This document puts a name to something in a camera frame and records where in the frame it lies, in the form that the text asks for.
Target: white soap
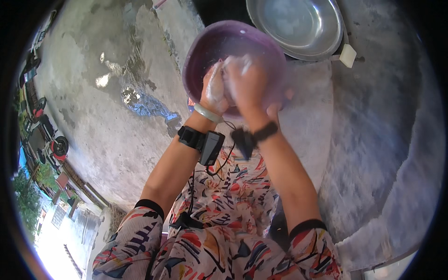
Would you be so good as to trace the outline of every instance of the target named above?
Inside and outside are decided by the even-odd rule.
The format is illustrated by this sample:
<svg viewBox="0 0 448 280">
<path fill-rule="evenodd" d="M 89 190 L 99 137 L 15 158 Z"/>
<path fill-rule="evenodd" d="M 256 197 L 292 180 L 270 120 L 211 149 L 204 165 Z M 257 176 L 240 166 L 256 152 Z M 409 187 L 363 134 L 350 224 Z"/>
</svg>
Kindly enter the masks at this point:
<svg viewBox="0 0 448 280">
<path fill-rule="evenodd" d="M 340 54 L 339 60 L 344 63 L 348 68 L 353 67 L 353 62 L 356 58 L 356 51 L 349 44 L 344 44 L 342 53 Z"/>
</svg>

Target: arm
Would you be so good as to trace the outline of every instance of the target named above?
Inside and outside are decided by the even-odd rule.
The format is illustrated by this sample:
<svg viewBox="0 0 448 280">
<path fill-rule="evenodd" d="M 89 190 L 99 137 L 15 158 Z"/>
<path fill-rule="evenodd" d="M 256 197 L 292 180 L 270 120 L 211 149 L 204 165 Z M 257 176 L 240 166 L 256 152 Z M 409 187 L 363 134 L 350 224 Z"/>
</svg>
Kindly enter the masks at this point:
<svg viewBox="0 0 448 280">
<path fill-rule="evenodd" d="M 252 133 L 271 121 L 260 108 L 246 108 L 243 111 Z M 306 220 L 321 220 L 313 183 L 282 132 L 278 130 L 258 146 L 272 183 L 281 197 L 289 232 Z"/>
<path fill-rule="evenodd" d="M 216 127 L 215 123 L 196 111 L 184 125 L 202 133 L 214 130 Z M 162 207 L 167 215 L 176 197 L 191 176 L 199 156 L 198 150 L 180 143 L 179 136 L 176 135 L 149 175 L 140 199 L 154 201 Z"/>
<path fill-rule="evenodd" d="M 247 58 L 229 57 L 224 65 L 230 93 L 251 132 L 264 128 L 271 119 L 261 103 L 266 85 L 263 69 Z M 306 220 L 321 220 L 313 183 L 281 131 L 258 146 L 282 199 L 288 230 Z"/>
<path fill-rule="evenodd" d="M 200 102 L 204 108 L 220 116 L 228 108 L 227 100 L 224 98 L 221 70 L 222 63 L 216 63 L 205 75 Z M 215 123 L 196 111 L 184 125 L 202 133 L 216 128 Z M 176 197 L 187 183 L 199 157 L 198 150 L 180 143 L 179 136 L 176 135 L 149 175 L 140 199 L 154 201 L 167 215 Z"/>
</svg>

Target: metal basin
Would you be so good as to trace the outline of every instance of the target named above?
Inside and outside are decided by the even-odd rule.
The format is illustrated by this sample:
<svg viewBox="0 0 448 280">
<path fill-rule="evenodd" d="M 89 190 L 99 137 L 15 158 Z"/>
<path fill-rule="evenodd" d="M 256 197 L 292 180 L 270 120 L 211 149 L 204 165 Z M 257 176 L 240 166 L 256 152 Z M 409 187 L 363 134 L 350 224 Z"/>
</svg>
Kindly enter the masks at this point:
<svg viewBox="0 0 448 280">
<path fill-rule="evenodd" d="M 294 58 L 327 59 L 341 43 L 342 15 L 334 0 L 246 0 L 246 5 L 255 26 Z"/>
</svg>

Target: bracelet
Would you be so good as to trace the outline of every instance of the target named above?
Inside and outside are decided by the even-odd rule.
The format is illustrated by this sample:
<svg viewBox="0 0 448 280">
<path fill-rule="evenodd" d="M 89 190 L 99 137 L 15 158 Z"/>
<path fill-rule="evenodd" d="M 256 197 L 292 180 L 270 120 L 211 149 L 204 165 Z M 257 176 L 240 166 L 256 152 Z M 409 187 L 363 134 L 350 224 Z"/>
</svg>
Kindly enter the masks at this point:
<svg viewBox="0 0 448 280">
<path fill-rule="evenodd" d="M 278 129 L 279 127 L 277 126 L 277 124 L 271 121 L 262 129 L 255 131 L 253 137 L 256 142 L 261 142 L 266 140 L 268 137 L 276 134 Z"/>
<path fill-rule="evenodd" d="M 194 110 L 198 112 L 199 114 L 203 115 L 207 119 L 213 121 L 214 123 L 221 123 L 224 121 L 223 117 L 216 115 L 213 112 L 210 112 L 209 110 L 205 109 L 201 104 L 196 103 L 194 105 Z"/>
</svg>

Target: black sleeve cuff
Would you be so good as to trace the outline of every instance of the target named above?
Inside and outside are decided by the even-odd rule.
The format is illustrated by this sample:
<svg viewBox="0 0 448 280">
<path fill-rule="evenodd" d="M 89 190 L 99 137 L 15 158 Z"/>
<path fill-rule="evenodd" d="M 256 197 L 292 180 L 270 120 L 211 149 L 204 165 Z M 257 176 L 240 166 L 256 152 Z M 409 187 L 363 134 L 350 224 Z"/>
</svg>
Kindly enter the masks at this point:
<svg viewBox="0 0 448 280">
<path fill-rule="evenodd" d="M 152 210 L 156 211 L 157 214 L 159 214 L 162 217 L 162 220 L 165 221 L 165 214 L 164 211 L 162 210 L 162 207 L 160 207 L 157 203 L 155 203 L 152 200 L 149 199 L 140 199 L 137 204 L 135 204 L 135 207 L 140 207 L 140 206 L 144 206 L 144 207 L 148 207 L 151 208 Z"/>
<path fill-rule="evenodd" d="M 322 228 L 327 230 L 327 227 L 323 223 L 323 221 L 317 220 L 317 219 L 311 219 L 307 220 L 305 222 L 301 222 L 300 224 L 296 225 L 291 233 L 289 234 L 289 240 L 292 241 L 297 235 L 300 233 L 314 228 Z"/>
</svg>

